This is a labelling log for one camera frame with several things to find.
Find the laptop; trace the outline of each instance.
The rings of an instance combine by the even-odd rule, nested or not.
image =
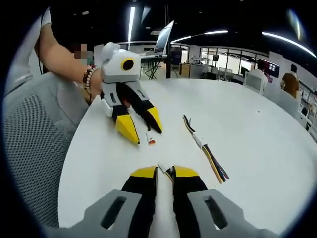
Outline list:
[[[146,59],[155,59],[155,58],[166,58],[166,45],[169,39],[169,35],[171,33],[172,27],[174,25],[174,21],[170,22],[167,26],[165,26],[159,33],[157,43],[155,44],[154,51],[149,51],[145,56],[141,56],[141,62],[146,61]]]

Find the bracelet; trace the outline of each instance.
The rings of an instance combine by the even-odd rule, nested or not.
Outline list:
[[[88,69],[86,70],[86,72],[84,73],[83,84],[84,84],[85,90],[88,93],[91,93],[90,80],[91,80],[91,77],[96,70],[97,70],[97,67],[93,65],[93,66],[89,66]]]

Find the yellow circular sensor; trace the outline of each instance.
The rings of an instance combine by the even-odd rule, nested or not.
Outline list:
[[[122,63],[121,63],[121,69],[123,71],[128,71],[130,69],[133,68],[134,62],[133,59],[125,59]]]

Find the fluorescent light strip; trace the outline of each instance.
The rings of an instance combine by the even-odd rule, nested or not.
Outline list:
[[[228,33],[227,30],[222,30],[222,31],[209,31],[209,32],[205,32],[205,35],[212,35],[212,34],[220,34],[220,33]]]
[[[179,38],[179,39],[177,39],[177,40],[175,40],[175,41],[172,41],[171,43],[175,43],[175,42],[177,42],[177,41],[181,41],[181,40],[185,40],[185,39],[189,39],[189,38],[191,38],[191,36],[185,36],[185,37],[183,37],[183,38]]]
[[[275,38],[278,38],[278,39],[280,39],[280,40],[283,40],[283,41],[286,41],[286,42],[288,42],[288,43],[291,43],[291,44],[293,44],[293,45],[295,45],[295,46],[301,48],[302,50],[306,51],[307,53],[309,53],[310,55],[312,55],[312,56],[314,56],[314,57],[316,58],[316,55],[315,55],[313,52],[311,52],[311,51],[308,50],[306,47],[304,47],[304,46],[298,44],[298,43],[295,42],[295,41],[292,41],[292,40],[289,40],[289,39],[287,39],[287,38],[285,38],[285,37],[278,36],[278,35],[275,35],[275,34],[272,34],[272,33],[268,33],[268,32],[262,32],[262,35],[275,37]]]
[[[129,21],[129,31],[128,31],[128,42],[131,41],[132,25],[134,19],[135,7],[132,7],[130,10],[130,21]]]

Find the white round table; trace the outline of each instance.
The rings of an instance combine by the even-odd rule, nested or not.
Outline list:
[[[157,107],[163,133],[147,127],[131,109],[140,137],[134,145],[114,129],[97,97],[70,144],[59,184],[58,217],[69,227],[87,207],[121,189],[136,169],[163,163],[196,170],[207,188],[218,189],[244,210],[257,228],[280,234],[311,197],[317,177],[317,146],[278,105],[235,83],[170,79],[142,81]],[[230,180],[220,185],[205,154],[185,128],[182,116],[208,143]],[[150,237],[178,237],[169,179],[158,175],[156,213]]]

